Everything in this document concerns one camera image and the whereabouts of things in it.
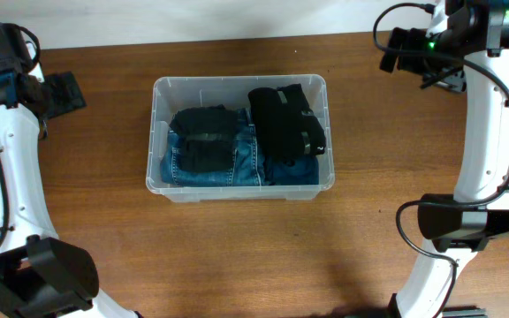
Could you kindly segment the small black taped cloth roll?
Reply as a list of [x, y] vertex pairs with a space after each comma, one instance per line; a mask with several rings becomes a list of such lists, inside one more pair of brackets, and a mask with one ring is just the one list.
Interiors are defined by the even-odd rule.
[[238, 121], [238, 113], [223, 105], [179, 111], [170, 128], [179, 137], [180, 168], [194, 173], [231, 169]]

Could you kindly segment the large black taped cloth bundle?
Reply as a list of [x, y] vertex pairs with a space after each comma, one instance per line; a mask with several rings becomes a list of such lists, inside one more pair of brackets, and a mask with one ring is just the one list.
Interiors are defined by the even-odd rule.
[[325, 153], [324, 129], [311, 110], [302, 85], [258, 87], [247, 97], [256, 137], [265, 155], [283, 161]]

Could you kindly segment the blue taped sweater bundle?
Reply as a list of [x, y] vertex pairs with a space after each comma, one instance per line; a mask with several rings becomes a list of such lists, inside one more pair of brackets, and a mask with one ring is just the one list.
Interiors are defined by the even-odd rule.
[[265, 182], [269, 186], [309, 186], [319, 184], [319, 164], [315, 156], [278, 160], [267, 156], [264, 162]]

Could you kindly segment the dark blue jeans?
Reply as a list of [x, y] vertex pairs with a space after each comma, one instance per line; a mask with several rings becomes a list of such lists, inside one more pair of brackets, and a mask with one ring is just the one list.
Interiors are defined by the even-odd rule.
[[233, 167], [229, 170], [194, 173], [179, 166], [179, 137], [170, 128], [166, 153], [160, 164], [161, 179], [176, 186], [222, 187], [262, 186], [264, 184], [264, 154], [256, 139], [255, 125], [249, 110], [234, 110], [239, 115], [234, 139]]

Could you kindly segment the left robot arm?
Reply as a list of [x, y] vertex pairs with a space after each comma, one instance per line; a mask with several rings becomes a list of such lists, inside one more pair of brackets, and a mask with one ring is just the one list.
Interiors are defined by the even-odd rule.
[[83, 248], [61, 240], [42, 188], [47, 122], [86, 102], [70, 72], [44, 75], [28, 29], [0, 22], [0, 312], [9, 317], [128, 317]]

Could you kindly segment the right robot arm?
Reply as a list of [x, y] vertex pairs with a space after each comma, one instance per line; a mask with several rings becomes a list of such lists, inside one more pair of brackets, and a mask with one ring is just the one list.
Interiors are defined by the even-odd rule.
[[453, 192], [413, 203], [422, 243], [389, 317], [448, 316], [461, 271], [493, 239], [509, 236], [509, 1], [438, 1], [423, 10], [429, 26], [393, 29], [380, 67], [465, 93], [466, 134]]

